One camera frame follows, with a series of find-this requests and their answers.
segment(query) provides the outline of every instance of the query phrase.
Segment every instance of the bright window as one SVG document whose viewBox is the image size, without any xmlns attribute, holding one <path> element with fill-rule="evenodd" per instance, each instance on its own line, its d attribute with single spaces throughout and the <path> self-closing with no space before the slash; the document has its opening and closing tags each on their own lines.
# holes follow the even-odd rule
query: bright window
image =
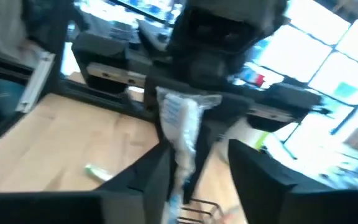
<svg viewBox="0 0 358 224">
<path fill-rule="evenodd" d="M 133 5 L 138 9 L 143 10 L 153 16 L 159 17 L 161 19 L 168 19 L 170 23 L 174 23 L 175 19 L 179 16 L 181 12 L 181 4 L 176 3 L 171 11 L 171 0 L 125 0 L 123 2 Z M 136 19 L 140 20 L 150 20 L 145 18 L 142 15 L 136 14 L 122 6 L 114 4 L 108 0 L 88 0 L 81 4 L 81 10 L 87 13 L 90 13 L 94 16 L 97 16 L 105 21 L 121 21 L 126 23 L 131 23 L 136 27 Z"/>
<path fill-rule="evenodd" d="M 298 123 L 291 123 L 288 124 L 282 128 L 280 128 L 278 131 L 274 132 L 274 135 L 278 138 L 280 141 L 285 141 L 289 135 L 295 130 L 295 128 L 298 126 Z"/>
<path fill-rule="evenodd" d="M 287 16 L 291 24 L 326 44 L 336 44 L 350 23 L 312 0 L 292 0 Z"/>
<path fill-rule="evenodd" d="M 293 27 L 283 26 L 274 33 L 258 63 L 301 82 L 307 82 L 330 51 L 330 46 Z"/>
<path fill-rule="evenodd" d="M 321 67 L 310 87 L 351 105 L 358 104 L 358 63 L 333 53 Z"/>
</svg>

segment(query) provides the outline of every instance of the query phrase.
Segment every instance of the green object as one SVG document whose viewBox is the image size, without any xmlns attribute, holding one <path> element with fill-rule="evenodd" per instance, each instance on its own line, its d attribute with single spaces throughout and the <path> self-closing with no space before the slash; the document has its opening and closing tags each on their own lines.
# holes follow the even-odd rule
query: green object
<svg viewBox="0 0 358 224">
<path fill-rule="evenodd" d="M 102 182 L 112 179 L 112 175 L 107 171 L 91 164 L 85 166 L 85 174 Z"/>
<path fill-rule="evenodd" d="M 258 141 L 255 143 L 254 149 L 260 151 L 260 149 L 262 148 L 262 146 L 264 145 L 264 141 L 267 138 L 267 136 L 269 136 L 269 132 L 264 131 L 261 135 L 261 137 L 258 139 Z"/>
<path fill-rule="evenodd" d="M 334 91 L 334 96 L 338 96 L 340 98 L 348 98 L 351 97 L 353 94 L 355 94 L 357 91 L 357 88 L 354 86 L 351 86 L 347 83 L 341 82 L 338 84 Z"/>
</svg>

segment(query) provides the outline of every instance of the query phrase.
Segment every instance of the desk surface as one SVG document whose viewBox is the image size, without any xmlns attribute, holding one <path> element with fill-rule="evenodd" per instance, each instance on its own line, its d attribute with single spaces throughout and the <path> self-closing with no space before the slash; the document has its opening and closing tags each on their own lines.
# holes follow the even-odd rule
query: desk surface
<svg viewBox="0 0 358 224">
<path fill-rule="evenodd" d="M 85 175 L 87 163 L 115 175 L 157 143 L 151 123 L 50 94 L 1 137 L 0 192 L 91 190 L 99 183 Z M 239 205 L 215 152 L 195 194 L 223 210 Z M 230 223 L 237 220 L 242 213 Z"/>
</svg>

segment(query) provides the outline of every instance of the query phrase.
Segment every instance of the wire rack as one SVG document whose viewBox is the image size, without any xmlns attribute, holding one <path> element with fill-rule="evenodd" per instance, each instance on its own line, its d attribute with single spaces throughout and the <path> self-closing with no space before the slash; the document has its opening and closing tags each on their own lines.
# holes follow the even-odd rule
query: wire rack
<svg viewBox="0 0 358 224">
<path fill-rule="evenodd" d="M 217 223 L 218 220 L 224 218 L 224 213 L 220 205 L 214 202 L 209 202 L 205 200 L 192 198 L 190 200 L 191 203 L 198 203 L 199 208 L 210 208 L 208 211 L 199 210 L 190 208 L 187 206 L 182 207 L 182 215 L 178 218 L 177 223 L 181 224 L 196 224 L 196 223 L 205 223 L 205 224 L 213 224 Z"/>
</svg>

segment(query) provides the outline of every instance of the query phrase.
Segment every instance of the plastic bag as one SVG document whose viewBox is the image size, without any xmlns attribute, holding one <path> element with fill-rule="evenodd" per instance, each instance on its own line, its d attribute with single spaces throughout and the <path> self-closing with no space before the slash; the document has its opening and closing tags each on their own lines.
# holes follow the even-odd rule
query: plastic bag
<svg viewBox="0 0 358 224">
<path fill-rule="evenodd" d="M 157 87 L 161 127 L 175 148 L 178 164 L 170 199 L 169 223 L 176 223 L 183 198 L 183 186 L 195 169 L 195 144 L 204 110 L 221 103 L 221 95 L 188 95 Z"/>
</svg>

